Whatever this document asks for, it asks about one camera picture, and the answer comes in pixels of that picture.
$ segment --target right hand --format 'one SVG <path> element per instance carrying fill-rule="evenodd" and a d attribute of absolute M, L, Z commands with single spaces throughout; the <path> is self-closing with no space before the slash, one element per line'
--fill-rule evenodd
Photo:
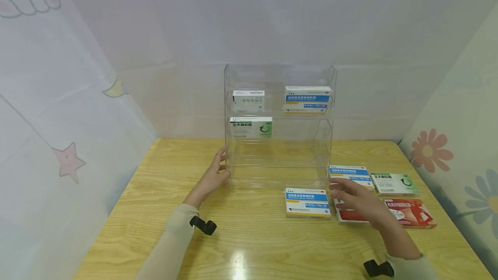
<path fill-rule="evenodd" d="M 329 186 L 331 198 L 344 201 L 335 205 L 342 209 L 354 209 L 363 216 L 374 229 L 383 230 L 399 226 L 399 222 L 389 208 L 360 184 L 345 178 L 331 178 Z"/>

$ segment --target clear acrylic shelf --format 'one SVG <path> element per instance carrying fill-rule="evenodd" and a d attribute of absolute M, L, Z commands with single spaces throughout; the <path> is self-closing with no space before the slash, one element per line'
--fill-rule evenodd
<path fill-rule="evenodd" d="M 227 65 L 225 67 L 225 141 L 230 183 L 250 187 L 325 188 L 335 105 L 334 67 L 302 65 Z M 285 86 L 329 86 L 324 114 L 286 114 Z M 263 113 L 241 114 L 235 90 L 265 90 Z M 271 138 L 236 139 L 230 117 L 273 117 Z"/>

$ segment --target pink flower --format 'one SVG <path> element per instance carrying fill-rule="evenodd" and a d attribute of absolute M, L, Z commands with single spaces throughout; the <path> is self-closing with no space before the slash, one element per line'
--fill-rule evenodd
<path fill-rule="evenodd" d="M 446 149 L 441 149 L 448 143 L 448 138 L 444 134 L 436 136 L 436 129 L 431 129 L 429 135 L 426 131 L 420 132 L 420 136 L 412 143 L 413 165 L 417 168 L 424 165 L 427 172 L 436 172 L 436 163 L 443 171 L 449 171 L 450 167 L 442 162 L 453 159 L 453 153 Z"/>

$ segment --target beige sleeve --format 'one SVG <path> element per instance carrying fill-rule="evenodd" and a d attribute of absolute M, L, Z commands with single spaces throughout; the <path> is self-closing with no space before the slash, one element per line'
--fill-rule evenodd
<path fill-rule="evenodd" d="M 138 280 L 177 278 L 185 251 L 194 234 L 194 228 L 190 225 L 194 215 L 199 216 L 199 211 L 191 205 L 180 204 L 174 208 L 163 235 L 138 271 Z"/>
<path fill-rule="evenodd" d="M 397 280 L 437 280 L 436 272 L 425 256 L 418 260 L 405 260 L 386 254 L 386 260 L 394 270 L 393 279 Z"/>

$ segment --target light wood tabletop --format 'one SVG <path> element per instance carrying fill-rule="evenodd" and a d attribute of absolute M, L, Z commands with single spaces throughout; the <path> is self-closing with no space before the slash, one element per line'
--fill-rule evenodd
<path fill-rule="evenodd" d="M 75 279 L 134 279 L 171 211 L 223 143 L 157 139 Z M 395 143 L 335 140 L 331 163 L 363 165 L 370 173 L 409 173 L 438 226 L 408 231 L 439 277 L 492 279 Z M 200 214 L 217 230 L 212 236 L 195 231 L 178 279 L 368 279 L 363 263 L 385 261 L 383 242 L 370 225 L 340 225 L 334 217 L 287 218 L 282 188 L 221 188 Z"/>

